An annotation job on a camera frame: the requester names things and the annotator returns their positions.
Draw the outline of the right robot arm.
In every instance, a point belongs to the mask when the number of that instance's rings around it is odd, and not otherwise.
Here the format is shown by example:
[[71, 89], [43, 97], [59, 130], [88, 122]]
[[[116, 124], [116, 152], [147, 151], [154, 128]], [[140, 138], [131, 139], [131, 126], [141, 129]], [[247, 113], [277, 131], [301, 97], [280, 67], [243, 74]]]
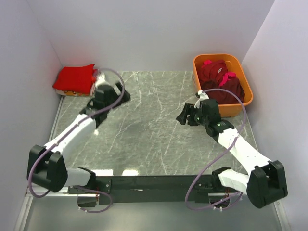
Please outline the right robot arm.
[[227, 120], [221, 118], [218, 103], [213, 99], [200, 100], [196, 104], [186, 103], [176, 120], [189, 126], [203, 126], [207, 134], [226, 148], [246, 171], [242, 174], [229, 167], [213, 171], [211, 186], [222, 192], [231, 188], [248, 196], [257, 208], [263, 208], [288, 195], [283, 164], [271, 161], [252, 145]]

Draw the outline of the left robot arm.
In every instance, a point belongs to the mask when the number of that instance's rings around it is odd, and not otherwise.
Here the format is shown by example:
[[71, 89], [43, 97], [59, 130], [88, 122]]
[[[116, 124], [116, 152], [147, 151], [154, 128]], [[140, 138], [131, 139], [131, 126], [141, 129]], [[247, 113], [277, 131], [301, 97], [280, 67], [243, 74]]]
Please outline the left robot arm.
[[100, 84], [93, 98], [81, 109], [75, 120], [56, 138], [43, 146], [35, 145], [29, 152], [28, 185], [36, 184], [49, 192], [58, 192], [63, 187], [79, 186], [84, 193], [96, 189], [96, 174], [86, 168], [69, 168], [67, 161], [74, 148], [103, 123], [111, 109], [130, 101], [124, 84]]

